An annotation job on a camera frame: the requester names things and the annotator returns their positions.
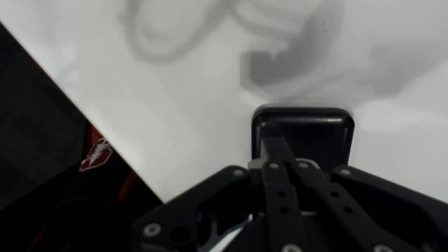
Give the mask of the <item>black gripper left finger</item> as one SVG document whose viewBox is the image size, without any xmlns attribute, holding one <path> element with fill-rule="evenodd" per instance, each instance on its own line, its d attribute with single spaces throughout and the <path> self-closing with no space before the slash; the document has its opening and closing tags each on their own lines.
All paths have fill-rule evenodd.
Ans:
<svg viewBox="0 0 448 252">
<path fill-rule="evenodd" d="M 135 252 L 307 252 L 309 238 L 288 166 L 226 166 L 134 224 Z"/>
</svg>

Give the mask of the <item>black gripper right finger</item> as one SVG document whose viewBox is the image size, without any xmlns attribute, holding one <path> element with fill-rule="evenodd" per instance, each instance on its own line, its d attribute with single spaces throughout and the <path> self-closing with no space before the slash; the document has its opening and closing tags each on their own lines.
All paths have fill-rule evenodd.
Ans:
<svg viewBox="0 0 448 252">
<path fill-rule="evenodd" d="M 448 252 L 448 204 L 359 168 L 331 172 L 309 159 L 292 169 L 307 204 L 349 252 Z"/>
</svg>

